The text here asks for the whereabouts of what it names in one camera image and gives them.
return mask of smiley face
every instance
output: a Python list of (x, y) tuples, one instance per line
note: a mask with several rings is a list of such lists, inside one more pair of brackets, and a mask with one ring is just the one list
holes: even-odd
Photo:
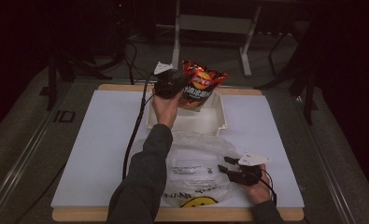
[(180, 207), (197, 207), (197, 206), (203, 206), (203, 205), (210, 205), (218, 203), (214, 198), (210, 197), (198, 197), (193, 198), (186, 203), (182, 204)]

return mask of snack bag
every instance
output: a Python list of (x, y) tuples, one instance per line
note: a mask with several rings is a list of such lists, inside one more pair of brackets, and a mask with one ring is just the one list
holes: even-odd
[(182, 60), (182, 62), (183, 76), (190, 76), (191, 79), (184, 87), (178, 106), (199, 112), (213, 90), (228, 77), (228, 74), (208, 69), (193, 61)]

